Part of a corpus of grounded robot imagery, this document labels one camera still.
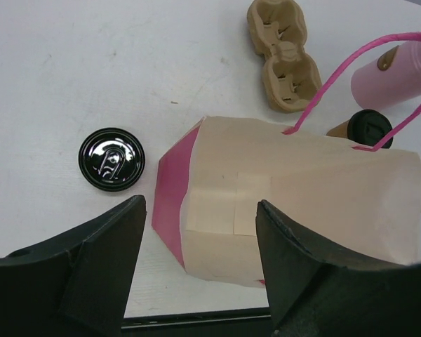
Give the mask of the black plastic cup lid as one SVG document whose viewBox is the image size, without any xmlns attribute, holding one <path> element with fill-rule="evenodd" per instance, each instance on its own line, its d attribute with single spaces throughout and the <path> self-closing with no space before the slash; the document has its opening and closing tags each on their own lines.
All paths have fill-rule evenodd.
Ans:
<svg viewBox="0 0 421 337">
<path fill-rule="evenodd" d="M 361 110 L 348 121 L 347 137 L 361 145 L 374 146 L 390 131 L 388 118 L 375 110 Z"/>
</svg>

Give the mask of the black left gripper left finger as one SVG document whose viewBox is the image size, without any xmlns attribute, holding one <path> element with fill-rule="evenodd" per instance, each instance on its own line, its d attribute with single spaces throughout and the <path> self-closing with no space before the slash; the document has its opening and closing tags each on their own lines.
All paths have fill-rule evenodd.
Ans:
<svg viewBox="0 0 421 337">
<path fill-rule="evenodd" d="M 120 336 L 145 220 L 133 196 L 0 258 L 0 336 Z"/>
</svg>

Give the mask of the brown paper coffee cup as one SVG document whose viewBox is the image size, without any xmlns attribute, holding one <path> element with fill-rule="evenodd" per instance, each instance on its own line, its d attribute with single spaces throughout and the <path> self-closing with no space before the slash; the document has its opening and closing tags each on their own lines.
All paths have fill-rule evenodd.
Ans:
<svg viewBox="0 0 421 337">
<path fill-rule="evenodd" d="M 326 135 L 329 137 L 346 138 L 348 139 L 349 120 L 339 124 L 338 126 L 329 130 Z"/>
</svg>

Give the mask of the pink paper gift bag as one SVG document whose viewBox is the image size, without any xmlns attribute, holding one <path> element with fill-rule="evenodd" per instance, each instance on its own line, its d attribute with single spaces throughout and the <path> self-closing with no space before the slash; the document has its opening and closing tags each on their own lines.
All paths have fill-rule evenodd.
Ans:
<svg viewBox="0 0 421 337">
<path fill-rule="evenodd" d="M 261 285 L 255 215 L 263 199 L 356 252 L 416 261 L 419 154 L 302 125 L 204 117 L 162 156 L 152 227 L 189 275 Z"/>
</svg>

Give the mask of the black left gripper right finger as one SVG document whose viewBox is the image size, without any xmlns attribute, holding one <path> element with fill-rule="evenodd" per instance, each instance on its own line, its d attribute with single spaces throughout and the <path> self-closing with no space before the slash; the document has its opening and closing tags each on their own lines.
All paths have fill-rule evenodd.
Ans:
<svg viewBox="0 0 421 337">
<path fill-rule="evenodd" d="M 255 225 L 275 336 L 421 336 L 421 263 L 357 253 L 268 201 Z"/>
</svg>

